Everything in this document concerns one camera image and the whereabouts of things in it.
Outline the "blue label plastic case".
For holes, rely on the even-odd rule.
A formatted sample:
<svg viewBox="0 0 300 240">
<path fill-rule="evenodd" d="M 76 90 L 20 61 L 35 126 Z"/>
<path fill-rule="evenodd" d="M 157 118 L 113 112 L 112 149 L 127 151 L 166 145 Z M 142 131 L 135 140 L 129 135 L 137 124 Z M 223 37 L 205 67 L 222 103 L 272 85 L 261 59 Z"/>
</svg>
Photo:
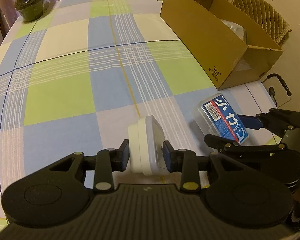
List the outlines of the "blue label plastic case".
<svg viewBox="0 0 300 240">
<path fill-rule="evenodd" d="M 221 93 L 202 100 L 192 114 L 203 135 L 212 134 L 239 144 L 249 137 L 243 122 Z"/>
</svg>

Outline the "white square plug adapter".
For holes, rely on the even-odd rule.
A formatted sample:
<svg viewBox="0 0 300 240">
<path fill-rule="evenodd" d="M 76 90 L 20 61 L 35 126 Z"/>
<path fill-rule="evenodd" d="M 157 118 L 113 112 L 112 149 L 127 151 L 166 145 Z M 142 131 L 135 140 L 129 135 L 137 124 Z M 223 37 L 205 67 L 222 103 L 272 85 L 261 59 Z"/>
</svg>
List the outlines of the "white square plug adapter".
<svg viewBox="0 0 300 240">
<path fill-rule="evenodd" d="M 145 176 L 168 174 L 162 145 L 165 135 L 152 115 L 138 120 L 128 127 L 130 169 Z"/>
</svg>

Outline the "silver foil pouch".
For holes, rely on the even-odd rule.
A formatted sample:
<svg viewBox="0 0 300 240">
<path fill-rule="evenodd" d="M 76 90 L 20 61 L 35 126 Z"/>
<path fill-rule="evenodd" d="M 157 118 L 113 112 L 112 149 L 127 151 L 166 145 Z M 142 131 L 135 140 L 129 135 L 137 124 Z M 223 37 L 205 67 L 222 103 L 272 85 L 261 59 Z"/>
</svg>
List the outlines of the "silver foil pouch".
<svg viewBox="0 0 300 240">
<path fill-rule="evenodd" d="M 236 34 L 243 42 L 247 42 L 247 33 L 246 30 L 239 24 L 227 20 L 221 19 L 221 21 L 234 33 Z"/>
</svg>

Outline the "checked tablecloth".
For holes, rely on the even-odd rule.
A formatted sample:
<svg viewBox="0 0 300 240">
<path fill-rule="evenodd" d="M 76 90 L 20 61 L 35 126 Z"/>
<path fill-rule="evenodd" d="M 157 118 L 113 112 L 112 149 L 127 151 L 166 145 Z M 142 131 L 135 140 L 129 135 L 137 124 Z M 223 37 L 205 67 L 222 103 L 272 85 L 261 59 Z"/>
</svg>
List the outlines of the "checked tablecloth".
<svg viewBox="0 0 300 240">
<path fill-rule="evenodd" d="M 208 154 L 192 112 L 216 94 L 157 0 L 62 0 L 0 46 L 3 191 L 73 152 L 117 148 L 152 115 L 175 148 Z"/>
</svg>

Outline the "brown cardboard box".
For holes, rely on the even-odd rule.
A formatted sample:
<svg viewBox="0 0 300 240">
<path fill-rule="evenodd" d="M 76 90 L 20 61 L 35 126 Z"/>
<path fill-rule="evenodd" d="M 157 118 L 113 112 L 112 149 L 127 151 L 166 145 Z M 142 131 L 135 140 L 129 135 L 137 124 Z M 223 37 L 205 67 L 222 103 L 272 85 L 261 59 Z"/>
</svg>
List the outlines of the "brown cardboard box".
<svg viewBox="0 0 300 240">
<path fill-rule="evenodd" d="M 160 16 L 218 90 L 261 79 L 283 53 L 264 29 L 227 0 L 163 0 Z M 247 42 L 221 19 L 241 25 Z"/>
</svg>

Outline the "quilted gold chair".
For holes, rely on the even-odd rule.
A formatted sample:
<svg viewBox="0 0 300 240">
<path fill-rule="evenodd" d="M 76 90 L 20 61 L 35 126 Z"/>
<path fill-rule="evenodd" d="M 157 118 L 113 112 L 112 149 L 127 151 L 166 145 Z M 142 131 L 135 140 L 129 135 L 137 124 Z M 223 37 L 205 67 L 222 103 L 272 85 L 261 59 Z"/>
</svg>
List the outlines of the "quilted gold chair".
<svg viewBox="0 0 300 240">
<path fill-rule="evenodd" d="M 288 22 L 264 0 L 232 0 L 231 3 L 260 25 L 279 46 L 292 31 Z"/>
</svg>

